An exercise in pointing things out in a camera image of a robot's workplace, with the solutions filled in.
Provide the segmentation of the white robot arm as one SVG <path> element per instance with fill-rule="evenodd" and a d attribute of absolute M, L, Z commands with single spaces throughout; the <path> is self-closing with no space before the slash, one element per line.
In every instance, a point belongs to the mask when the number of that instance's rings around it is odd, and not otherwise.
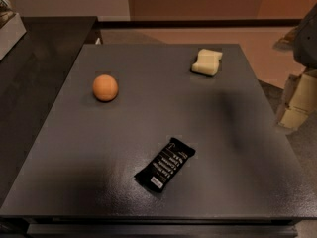
<path fill-rule="evenodd" d="M 276 123 L 297 130 L 317 110 L 317 4 L 293 31 L 293 57 L 305 67 L 298 76 L 290 75 L 276 112 Z"/>

